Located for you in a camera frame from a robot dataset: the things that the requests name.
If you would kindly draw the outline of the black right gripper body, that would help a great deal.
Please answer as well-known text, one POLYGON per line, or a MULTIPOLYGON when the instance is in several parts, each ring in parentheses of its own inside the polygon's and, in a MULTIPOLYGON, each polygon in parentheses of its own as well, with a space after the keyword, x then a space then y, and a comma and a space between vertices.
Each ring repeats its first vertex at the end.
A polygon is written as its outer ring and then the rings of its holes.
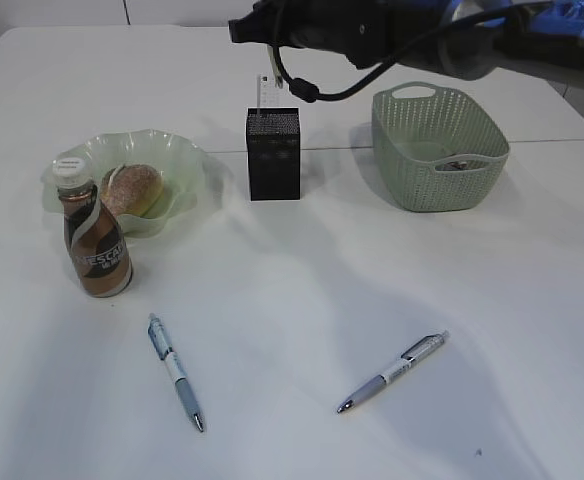
POLYGON ((274 46, 275 27, 282 47, 346 53, 361 36, 359 1, 257 1, 242 18, 228 21, 233 43, 274 46))

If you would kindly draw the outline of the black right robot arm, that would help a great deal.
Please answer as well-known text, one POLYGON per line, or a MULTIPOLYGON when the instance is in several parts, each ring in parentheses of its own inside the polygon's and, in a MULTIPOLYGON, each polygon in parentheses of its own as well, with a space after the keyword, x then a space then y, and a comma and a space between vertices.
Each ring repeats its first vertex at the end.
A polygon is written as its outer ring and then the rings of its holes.
POLYGON ((584 1, 258 1, 228 29, 235 44, 267 46, 308 103, 345 100, 396 64, 466 81, 502 68, 584 89, 584 1), (336 53, 368 73, 323 92, 290 75, 283 48, 336 53))

